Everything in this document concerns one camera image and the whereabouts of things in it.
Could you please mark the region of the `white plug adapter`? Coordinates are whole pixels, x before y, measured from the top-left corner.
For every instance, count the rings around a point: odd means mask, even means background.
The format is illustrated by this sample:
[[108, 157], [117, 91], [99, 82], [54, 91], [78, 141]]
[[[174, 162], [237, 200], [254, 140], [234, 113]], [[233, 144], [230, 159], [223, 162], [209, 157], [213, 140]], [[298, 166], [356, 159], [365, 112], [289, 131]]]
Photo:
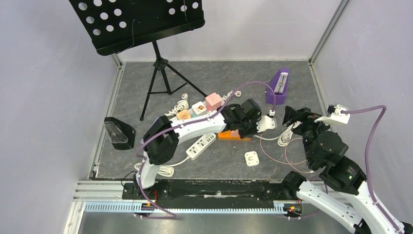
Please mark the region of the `white plug adapter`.
[[246, 152], [244, 158], [248, 167], [257, 166], [260, 163], [258, 154], [255, 151]]

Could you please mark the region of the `beige cube socket adapter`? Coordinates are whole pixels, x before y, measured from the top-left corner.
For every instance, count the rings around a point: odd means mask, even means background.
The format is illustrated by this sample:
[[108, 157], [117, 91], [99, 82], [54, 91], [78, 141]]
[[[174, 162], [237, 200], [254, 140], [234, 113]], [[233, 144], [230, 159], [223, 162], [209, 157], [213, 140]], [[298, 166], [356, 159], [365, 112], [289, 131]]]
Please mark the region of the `beige cube socket adapter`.
[[178, 120], [185, 120], [192, 118], [191, 113], [188, 110], [182, 110], [176, 114]]

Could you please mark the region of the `white cube socket adapter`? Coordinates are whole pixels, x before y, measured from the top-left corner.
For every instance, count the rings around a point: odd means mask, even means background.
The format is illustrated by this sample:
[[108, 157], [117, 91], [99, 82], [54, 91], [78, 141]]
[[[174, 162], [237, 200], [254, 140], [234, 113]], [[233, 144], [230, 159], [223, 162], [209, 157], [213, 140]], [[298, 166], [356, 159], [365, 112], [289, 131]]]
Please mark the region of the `white cube socket adapter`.
[[194, 115], [199, 116], [199, 115], [204, 115], [207, 113], [207, 107], [202, 101], [199, 101], [191, 106], [191, 110]]

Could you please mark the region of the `white multicolour power strip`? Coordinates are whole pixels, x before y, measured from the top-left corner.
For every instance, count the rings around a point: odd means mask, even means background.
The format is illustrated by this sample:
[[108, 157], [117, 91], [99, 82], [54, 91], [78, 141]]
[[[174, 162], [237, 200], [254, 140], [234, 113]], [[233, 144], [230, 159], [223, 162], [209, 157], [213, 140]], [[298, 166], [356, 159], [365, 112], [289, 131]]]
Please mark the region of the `white multicolour power strip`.
[[181, 120], [206, 115], [209, 113], [211, 113], [211, 111], [207, 109], [205, 101], [199, 101], [193, 105], [189, 105], [186, 101], [179, 101], [178, 104], [166, 114], [166, 116], [170, 120]]

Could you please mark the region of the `white power strip with USB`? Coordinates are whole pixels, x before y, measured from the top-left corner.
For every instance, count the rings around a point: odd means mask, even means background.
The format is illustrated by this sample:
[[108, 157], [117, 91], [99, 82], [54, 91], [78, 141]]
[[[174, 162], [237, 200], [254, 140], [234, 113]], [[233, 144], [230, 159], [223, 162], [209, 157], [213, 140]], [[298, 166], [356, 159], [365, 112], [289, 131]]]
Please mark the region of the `white power strip with USB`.
[[189, 157], [189, 159], [195, 160], [216, 140], [216, 138], [217, 136], [214, 133], [205, 134], [201, 136], [195, 143], [193, 143], [186, 150], [186, 154]]

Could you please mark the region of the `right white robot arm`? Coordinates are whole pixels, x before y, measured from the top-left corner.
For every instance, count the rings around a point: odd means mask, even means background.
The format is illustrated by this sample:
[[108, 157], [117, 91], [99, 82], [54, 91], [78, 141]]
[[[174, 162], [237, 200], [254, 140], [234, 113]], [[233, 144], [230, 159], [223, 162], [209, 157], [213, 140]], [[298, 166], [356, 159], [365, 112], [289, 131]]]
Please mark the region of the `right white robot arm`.
[[341, 203], [318, 189], [303, 175], [291, 171], [282, 181], [282, 195], [304, 200], [339, 222], [352, 234], [410, 234], [411, 224], [394, 217], [376, 197], [369, 182], [370, 171], [362, 169], [345, 153], [348, 146], [330, 131], [334, 124], [346, 124], [351, 111], [342, 105], [329, 106], [328, 116], [313, 113], [309, 108], [286, 106], [284, 126], [301, 136], [306, 164], [319, 171], [320, 179], [331, 190], [347, 200]]

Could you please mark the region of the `orange power strip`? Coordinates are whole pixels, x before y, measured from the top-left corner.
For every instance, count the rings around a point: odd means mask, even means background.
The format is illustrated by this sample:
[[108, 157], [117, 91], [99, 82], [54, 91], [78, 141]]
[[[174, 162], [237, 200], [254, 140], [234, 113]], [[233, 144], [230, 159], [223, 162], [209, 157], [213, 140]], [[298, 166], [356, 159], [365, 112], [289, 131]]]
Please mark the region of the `orange power strip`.
[[225, 131], [225, 132], [220, 132], [218, 133], [218, 139], [221, 140], [244, 140], [244, 141], [250, 141], [250, 137], [244, 137], [241, 138], [239, 131]]

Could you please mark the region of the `small pink charger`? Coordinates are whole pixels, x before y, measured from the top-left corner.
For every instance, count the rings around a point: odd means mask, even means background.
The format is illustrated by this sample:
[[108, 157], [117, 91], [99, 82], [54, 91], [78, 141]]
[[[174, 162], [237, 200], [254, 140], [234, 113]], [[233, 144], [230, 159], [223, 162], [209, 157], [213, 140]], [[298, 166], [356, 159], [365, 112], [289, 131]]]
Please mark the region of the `small pink charger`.
[[239, 130], [234, 130], [234, 131], [230, 131], [230, 136], [231, 137], [239, 137]]

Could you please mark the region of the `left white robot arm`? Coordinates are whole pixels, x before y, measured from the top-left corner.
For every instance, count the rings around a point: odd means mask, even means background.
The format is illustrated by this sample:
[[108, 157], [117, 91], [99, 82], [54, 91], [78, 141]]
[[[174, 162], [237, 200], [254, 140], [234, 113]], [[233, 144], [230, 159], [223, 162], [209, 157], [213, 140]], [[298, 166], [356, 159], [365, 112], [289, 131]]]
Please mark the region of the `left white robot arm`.
[[241, 138], [253, 136], [273, 127], [259, 105], [248, 99], [243, 104], [224, 105], [209, 114], [184, 120], [159, 117], [144, 134], [137, 155], [143, 157], [136, 175], [134, 193], [141, 199], [152, 195], [161, 165], [170, 161], [179, 144], [205, 134], [237, 131]]

